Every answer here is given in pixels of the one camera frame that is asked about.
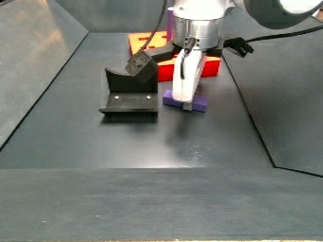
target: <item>red box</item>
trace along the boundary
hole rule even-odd
[[[133,55],[140,47],[144,45],[146,39],[149,37],[149,33],[134,33],[128,34],[128,44],[129,44],[129,52]],[[148,48],[161,47],[166,44],[166,31],[156,32]],[[214,77],[218,73],[218,62],[220,58],[208,57],[204,69],[201,72],[201,77]],[[157,80],[158,81],[169,81],[173,80],[173,64],[174,64],[174,57],[170,60],[158,62],[158,71],[157,71]]]

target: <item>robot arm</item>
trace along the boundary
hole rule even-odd
[[[244,9],[257,23],[278,29],[294,26],[320,8],[321,0],[176,0],[173,43],[182,49],[173,68],[173,99],[190,103],[205,52],[218,44],[218,28],[226,9]]]

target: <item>black cable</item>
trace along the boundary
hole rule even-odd
[[[184,75],[184,61],[185,61],[185,58],[188,56],[188,54],[190,53],[193,47],[196,45],[196,38],[189,38],[185,46],[184,46],[184,55],[182,55],[182,58],[181,58],[181,63],[180,63],[180,78],[181,79],[185,79],[185,75]]]
[[[185,79],[185,75],[184,75],[184,61],[185,61],[186,55],[184,54],[181,57],[181,62],[180,62],[180,78]]]
[[[257,41],[264,41],[264,40],[281,39],[281,38],[286,38],[286,37],[292,37],[292,36],[297,36],[297,35],[312,33],[312,32],[314,32],[314,31],[317,31],[320,29],[323,29],[323,25],[314,26],[314,27],[312,27],[309,29],[305,29],[305,30],[300,30],[297,32],[290,32],[290,33],[285,33],[285,34],[276,34],[276,35],[266,35],[266,36],[262,36],[262,37],[257,37],[257,38],[246,40],[245,42],[250,43],[250,42],[257,42]]]
[[[164,0],[164,5],[162,5],[162,8],[161,8],[161,13],[160,13],[160,16],[158,16],[158,20],[157,20],[157,23],[156,23],[154,30],[152,31],[152,33],[150,33],[150,35],[149,35],[149,38],[146,39],[146,42],[145,42],[145,44],[142,45],[142,47],[140,48],[140,50],[144,50],[144,49],[146,48],[146,46],[148,46],[148,44],[149,44],[149,42],[150,42],[150,40],[152,40],[152,38],[153,38],[153,35],[154,35],[154,33],[156,33],[156,30],[157,30],[157,28],[158,28],[158,26],[160,26],[160,23],[161,23],[161,20],[162,20],[164,14],[165,14],[165,10],[166,10],[166,1],[168,1],[168,0]]]

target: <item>purple block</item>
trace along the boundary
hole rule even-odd
[[[182,107],[182,102],[178,102],[173,100],[173,92],[172,90],[166,90],[166,92],[162,95],[162,104],[170,105],[176,107]],[[192,101],[192,109],[194,111],[205,112],[206,110],[206,98],[200,95],[194,95],[193,101]]]
[[[182,107],[182,102],[178,102],[176,100],[173,100],[173,92],[172,90],[166,90],[166,92],[162,95],[162,104],[164,105],[170,105],[170,106],[176,106],[176,107]]]

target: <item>bin floor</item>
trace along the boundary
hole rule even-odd
[[[126,59],[126,34],[89,34],[5,145],[0,239],[321,239],[323,180],[270,167],[224,63],[206,113],[164,107],[160,83],[157,122],[108,123]]]

